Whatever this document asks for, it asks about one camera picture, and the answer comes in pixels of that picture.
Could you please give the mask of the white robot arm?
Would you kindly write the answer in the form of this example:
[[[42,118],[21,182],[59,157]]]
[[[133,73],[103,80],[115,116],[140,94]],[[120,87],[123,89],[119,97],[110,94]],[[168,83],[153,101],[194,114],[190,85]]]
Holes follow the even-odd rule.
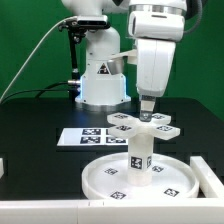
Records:
[[[137,66],[137,92],[143,122],[152,119],[155,99],[166,89],[176,43],[193,30],[185,21],[202,18],[208,0],[61,0],[74,19],[66,26],[74,42],[87,39],[86,71],[77,101],[90,107],[114,107],[126,95],[123,59]],[[120,36],[107,15],[128,15],[126,32],[134,47],[120,50]]]

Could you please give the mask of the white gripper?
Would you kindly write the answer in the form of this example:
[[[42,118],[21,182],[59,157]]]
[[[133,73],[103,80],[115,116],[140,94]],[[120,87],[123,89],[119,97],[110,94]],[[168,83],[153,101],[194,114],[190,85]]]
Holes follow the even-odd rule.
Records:
[[[140,115],[142,122],[150,122],[155,106],[155,97],[161,97],[166,89],[176,44],[170,41],[137,40],[136,87],[141,96]]]

